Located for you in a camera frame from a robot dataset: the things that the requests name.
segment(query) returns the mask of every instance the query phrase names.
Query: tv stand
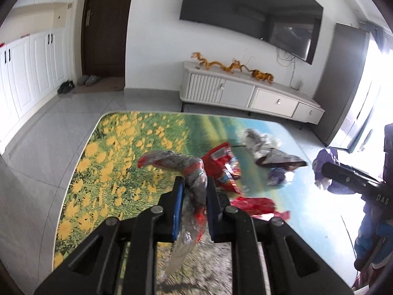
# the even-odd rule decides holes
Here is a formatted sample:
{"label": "tv stand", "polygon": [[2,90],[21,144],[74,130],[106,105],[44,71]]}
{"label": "tv stand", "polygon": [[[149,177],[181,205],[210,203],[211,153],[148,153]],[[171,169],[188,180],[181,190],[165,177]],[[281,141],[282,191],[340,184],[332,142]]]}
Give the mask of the tv stand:
{"label": "tv stand", "polygon": [[318,124],[325,112],[313,99],[288,86],[259,82],[250,74],[231,74],[215,67],[207,71],[196,62],[184,62],[180,99],[182,112],[184,103],[199,103],[312,124]]}

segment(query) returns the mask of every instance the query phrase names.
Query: table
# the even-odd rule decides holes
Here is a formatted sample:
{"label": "table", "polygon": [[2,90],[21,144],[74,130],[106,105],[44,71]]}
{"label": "table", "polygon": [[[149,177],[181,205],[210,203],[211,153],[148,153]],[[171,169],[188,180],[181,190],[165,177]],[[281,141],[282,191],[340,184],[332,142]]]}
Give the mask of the table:
{"label": "table", "polygon": [[[304,152],[280,124],[254,119],[198,114],[113,112],[104,115],[87,143],[72,176],[58,224],[54,267],[108,216],[137,216],[170,191],[177,175],[152,166],[138,169],[148,150],[167,149],[203,156],[228,141],[240,143],[245,129],[270,133],[281,149],[307,161]],[[291,211],[289,225],[347,282],[356,276],[354,254],[340,215],[314,185],[311,166],[295,171],[292,184],[266,186],[267,170],[257,167],[245,148],[233,148],[242,171],[245,196],[272,198],[280,212]],[[171,244],[159,243],[158,275]],[[231,294],[230,245],[214,244],[208,232],[179,272],[163,281],[160,294]]]}

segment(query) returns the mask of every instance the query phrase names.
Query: doormat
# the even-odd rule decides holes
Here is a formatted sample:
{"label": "doormat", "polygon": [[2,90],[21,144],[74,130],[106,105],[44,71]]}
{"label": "doormat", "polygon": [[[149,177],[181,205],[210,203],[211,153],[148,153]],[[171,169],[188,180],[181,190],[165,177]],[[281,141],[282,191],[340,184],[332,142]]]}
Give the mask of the doormat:
{"label": "doormat", "polygon": [[74,94],[121,91],[125,87],[124,77],[104,77],[92,86],[76,86]]}

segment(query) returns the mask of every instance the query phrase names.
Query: flat-screen tv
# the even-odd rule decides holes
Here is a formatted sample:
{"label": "flat-screen tv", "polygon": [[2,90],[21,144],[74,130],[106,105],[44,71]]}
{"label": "flat-screen tv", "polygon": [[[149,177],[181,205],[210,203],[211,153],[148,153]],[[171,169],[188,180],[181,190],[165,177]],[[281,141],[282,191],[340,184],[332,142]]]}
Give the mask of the flat-screen tv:
{"label": "flat-screen tv", "polygon": [[312,64],[322,13],[315,0],[183,0],[180,19],[250,35]]}

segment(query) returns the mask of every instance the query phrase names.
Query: gray curtain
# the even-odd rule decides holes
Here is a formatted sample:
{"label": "gray curtain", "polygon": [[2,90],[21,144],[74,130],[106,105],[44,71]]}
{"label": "gray curtain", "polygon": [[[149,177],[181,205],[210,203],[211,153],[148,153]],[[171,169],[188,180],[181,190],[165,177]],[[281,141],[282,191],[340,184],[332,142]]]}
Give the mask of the gray curtain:
{"label": "gray curtain", "polygon": [[378,45],[378,48],[382,52],[384,49],[384,42],[385,42],[385,32],[384,29],[379,26],[378,24],[372,23],[372,22],[366,22],[363,25],[363,28],[367,31],[370,32],[373,37],[375,42]]}

